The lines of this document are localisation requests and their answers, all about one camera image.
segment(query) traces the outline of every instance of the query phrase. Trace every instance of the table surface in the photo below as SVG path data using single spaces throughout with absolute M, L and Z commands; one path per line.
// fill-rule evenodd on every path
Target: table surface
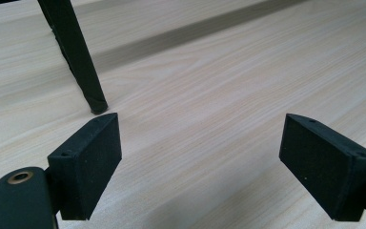
M 91 220 L 60 228 L 366 228 L 278 158 L 286 113 L 366 147 L 366 1 L 72 3 L 123 160 Z M 92 118 L 37 1 L 0 5 L 0 177 L 46 168 Z

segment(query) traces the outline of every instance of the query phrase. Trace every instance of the wooden table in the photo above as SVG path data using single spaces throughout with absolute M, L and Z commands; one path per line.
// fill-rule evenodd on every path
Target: wooden table
M 123 160 L 60 228 L 366 228 L 279 161 L 286 113 L 366 147 L 366 1 L 73 0 Z M 93 118 L 37 1 L 0 5 L 0 177 Z

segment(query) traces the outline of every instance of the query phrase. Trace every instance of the black chair leg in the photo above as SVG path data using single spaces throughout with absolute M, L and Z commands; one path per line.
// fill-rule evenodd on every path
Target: black chair leg
M 70 0 L 38 0 L 73 76 L 98 115 L 108 109 L 96 70 Z

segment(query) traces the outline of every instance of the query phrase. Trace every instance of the light wood grain surface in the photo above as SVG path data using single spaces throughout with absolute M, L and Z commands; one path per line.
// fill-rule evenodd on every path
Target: light wood grain surface
M 366 147 L 366 0 L 73 0 L 123 160 L 60 228 L 366 228 L 279 161 L 286 113 Z M 0 177 L 93 118 L 34 0 L 0 5 Z

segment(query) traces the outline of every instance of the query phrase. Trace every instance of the screw hole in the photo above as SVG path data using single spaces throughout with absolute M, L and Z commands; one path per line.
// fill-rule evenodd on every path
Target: screw hole
M 8 179 L 9 184 L 19 184 L 29 180 L 32 177 L 32 172 L 23 171 L 11 176 Z

